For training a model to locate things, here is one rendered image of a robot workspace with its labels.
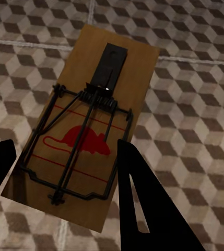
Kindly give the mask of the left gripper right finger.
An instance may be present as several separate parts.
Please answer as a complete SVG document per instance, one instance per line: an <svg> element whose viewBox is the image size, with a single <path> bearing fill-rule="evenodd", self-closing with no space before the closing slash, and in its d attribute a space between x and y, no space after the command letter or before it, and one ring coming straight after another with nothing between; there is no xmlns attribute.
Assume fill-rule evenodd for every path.
<svg viewBox="0 0 224 251"><path fill-rule="evenodd" d="M138 149L118 139L121 251L206 251ZM138 230L131 174L150 233Z"/></svg>

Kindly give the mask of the mousetrap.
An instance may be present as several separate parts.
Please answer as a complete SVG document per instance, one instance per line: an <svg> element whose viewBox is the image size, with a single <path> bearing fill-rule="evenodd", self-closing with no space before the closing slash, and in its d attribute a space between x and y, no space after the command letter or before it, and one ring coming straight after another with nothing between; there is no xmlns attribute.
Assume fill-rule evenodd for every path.
<svg viewBox="0 0 224 251"><path fill-rule="evenodd" d="M1 196L101 233L159 54L84 25Z"/></svg>

